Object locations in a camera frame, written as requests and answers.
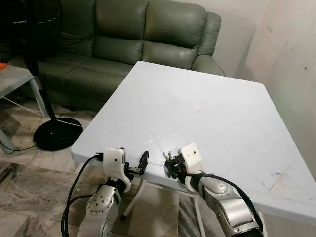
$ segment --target sofa backrest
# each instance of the sofa backrest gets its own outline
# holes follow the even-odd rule
[[[170,0],[60,0],[59,51],[135,64],[191,69],[214,53],[221,18],[196,4]]]
[[[93,57],[135,64],[141,60],[147,0],[96,0]]]

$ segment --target fan base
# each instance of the fan base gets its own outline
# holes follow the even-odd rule
[[[58,120],[81,126],[81,123],[73,118],[58,118]],[[71,146],[78,139],[83,131],[82,127],[66,124],[58,120],[50,120],[35,131],[33,140],[38,148],[57,151]]]

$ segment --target green leather sofa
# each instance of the green leather sofa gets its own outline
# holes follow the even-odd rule
[[[133,65],[147,61],[224,75],[212,58],[221,18],[169,0],[60,0],[57,56],[39,61],[53,103],[98,111]],[[23,67],[14,57],[11,65]],[[32,95],[27,86],[23,92]]]

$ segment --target orange object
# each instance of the orange object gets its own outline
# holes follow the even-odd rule
[[[6,68],[6,63],[0,63],[0,70],[5,69]]]

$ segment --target standing fan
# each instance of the standing fan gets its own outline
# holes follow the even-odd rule
[[[75,119],[56,118],[39,78],[37,59],[54,52],[56,38],[62,25],[62,9],[59,0],[0,0],[2,15],[9,24],[18,51],[35,77],[50,121],[42,124],[34,133],[36,146],[56,151],[71,146],[83,129]]]

